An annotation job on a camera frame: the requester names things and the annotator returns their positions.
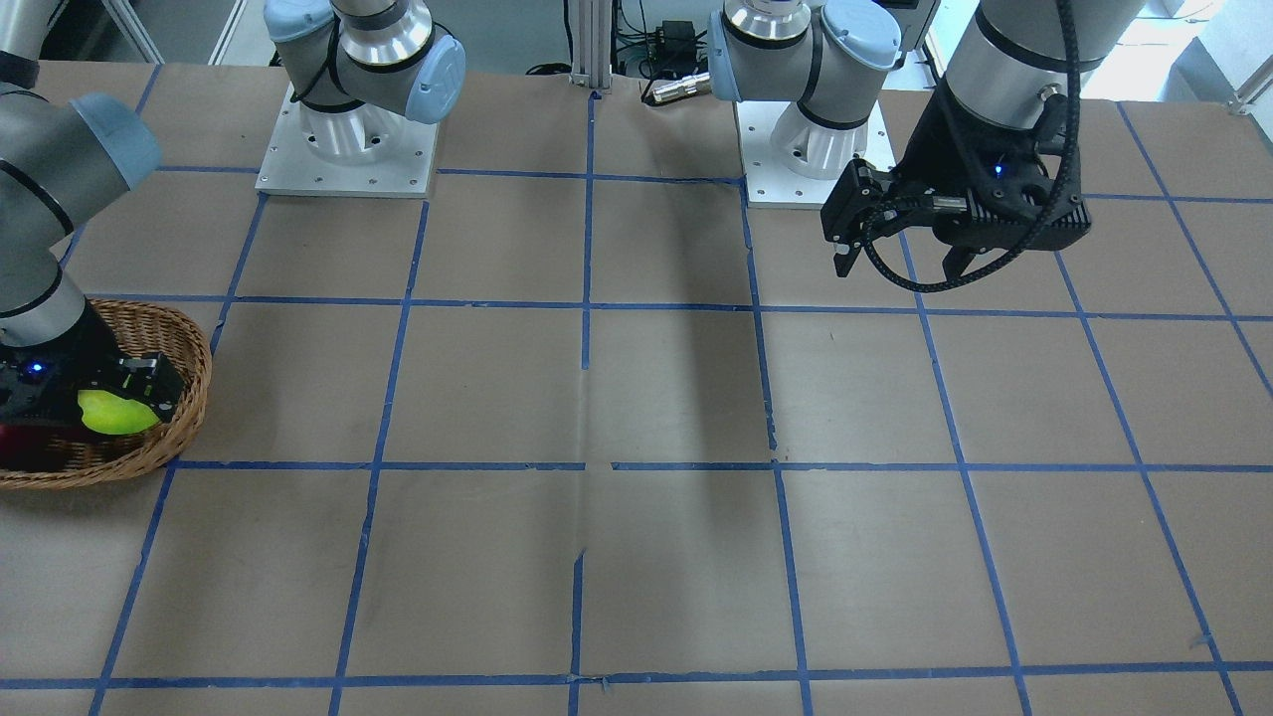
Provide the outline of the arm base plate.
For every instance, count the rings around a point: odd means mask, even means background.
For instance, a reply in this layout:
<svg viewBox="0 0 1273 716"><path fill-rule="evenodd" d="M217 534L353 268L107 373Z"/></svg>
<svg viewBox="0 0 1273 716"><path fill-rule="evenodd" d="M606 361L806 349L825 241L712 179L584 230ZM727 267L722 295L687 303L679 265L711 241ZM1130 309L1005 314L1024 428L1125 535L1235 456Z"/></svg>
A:
<svg viewBox="0 0 1273 716"><path fill-rule="evenodd" d="M867 122L845 131L810 122L791 101L740 101L735 108L751 206L813 210L850 161L878 171L896 164L878 104Z"/></svg>
<svg viewBox="0 0 1273 716"><path fill-rule="evenodd" d="M256 190L297 197L428 197L439 126L373 104L323 113L290 96L286 87Z"/></svg>

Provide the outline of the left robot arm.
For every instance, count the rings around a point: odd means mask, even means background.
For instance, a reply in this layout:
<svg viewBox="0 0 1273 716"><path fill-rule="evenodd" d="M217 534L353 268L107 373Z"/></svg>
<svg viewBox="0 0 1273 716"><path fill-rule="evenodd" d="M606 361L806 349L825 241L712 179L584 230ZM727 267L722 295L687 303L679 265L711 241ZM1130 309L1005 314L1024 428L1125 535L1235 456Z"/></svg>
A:
<svg viewBox="0 0 1273 716"><path fill-rule="evenodd" d="M903 29L876 1L726 1L707 29L713 94L782 101L777 149L833 180L819 210L833 268L859 257L900 288L979 282L1023 251L1069 248L1091 231L1081 187L1081 90L1138 1L981 1L892 169L847 149L864 132Z"/></svg>

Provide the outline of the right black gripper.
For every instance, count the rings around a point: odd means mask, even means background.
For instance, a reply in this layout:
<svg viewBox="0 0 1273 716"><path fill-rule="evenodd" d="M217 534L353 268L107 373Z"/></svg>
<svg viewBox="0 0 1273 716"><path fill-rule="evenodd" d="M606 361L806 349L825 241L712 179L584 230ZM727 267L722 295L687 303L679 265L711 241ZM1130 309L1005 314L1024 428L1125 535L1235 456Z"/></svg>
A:
<svg viewBox="0 0 1273 716"><path fill-rule="evenodd" d="M123 355L101 313L83 298L4 311L1 354L4 427L81 426L79 394L87 390L143 403L169 423L186 389L167 355Z"/></svg>

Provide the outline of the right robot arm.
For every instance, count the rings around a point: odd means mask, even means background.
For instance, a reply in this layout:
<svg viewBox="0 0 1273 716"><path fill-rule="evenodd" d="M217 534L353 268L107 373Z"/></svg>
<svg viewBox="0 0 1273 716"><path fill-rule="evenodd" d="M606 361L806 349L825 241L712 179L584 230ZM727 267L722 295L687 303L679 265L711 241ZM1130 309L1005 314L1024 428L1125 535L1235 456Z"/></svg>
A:
<svg viewBox="0 0 1273 716"><path fill-rule="evenodd" d="M17 37L50 1L3 4L3 426L143 434L192 391L168 355L129 355L52 246L162 163L139 113L104 93L36 94L38 42ZM423 1L269 1L264 22L318 154L349 161L330 132L437 125L463 87L463 45Z"/></svg>

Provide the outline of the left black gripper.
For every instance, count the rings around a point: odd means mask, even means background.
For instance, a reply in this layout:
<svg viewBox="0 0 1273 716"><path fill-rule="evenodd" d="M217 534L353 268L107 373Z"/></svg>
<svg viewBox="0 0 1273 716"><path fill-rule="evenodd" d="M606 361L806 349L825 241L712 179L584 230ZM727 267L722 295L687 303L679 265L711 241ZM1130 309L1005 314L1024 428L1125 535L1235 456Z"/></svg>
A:
<svg viewBox="0 0 1273 716"><path fill-rule="evenodd" d="M835 245L833 270L848 276L862 248L934 217L946 282L959 282L981 248L1013 248L1059 177L1043 157L1060 158L1064 93L1043 104L1027 127L1001 127L978 117L939 82L894 172L855 157L819 211L824 240ZM967 200L967 211L936 217L939 196Z"/></svg>

